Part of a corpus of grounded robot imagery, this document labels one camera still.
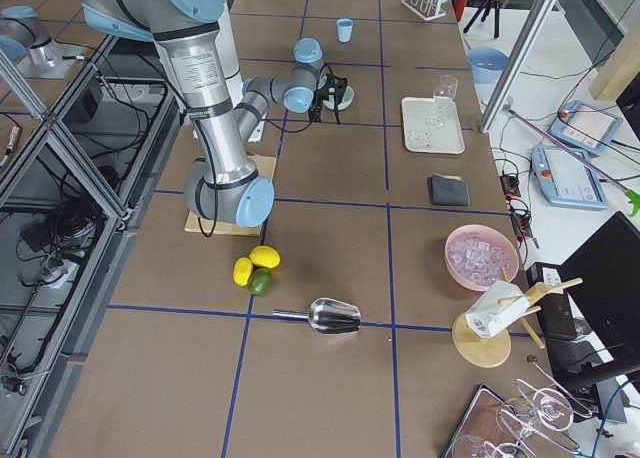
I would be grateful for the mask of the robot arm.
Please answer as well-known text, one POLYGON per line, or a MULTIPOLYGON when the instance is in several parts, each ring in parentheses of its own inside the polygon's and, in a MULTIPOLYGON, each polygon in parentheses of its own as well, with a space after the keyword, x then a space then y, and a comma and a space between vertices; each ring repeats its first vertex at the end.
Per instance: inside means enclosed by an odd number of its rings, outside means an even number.
POLYGON ((340 103, 346 91, 318 41, 296 42, 289 75, 249 79, 233 95, 228 86, 238 80, 239 64, 227 0, 83 0, 83 8, 92 28, 155 45, 203 148, 185 183, 191 212, 240 227, 262 224, 275 192, 247 156, 254 129, 274 104, 315 122, 323 102, 340 103))

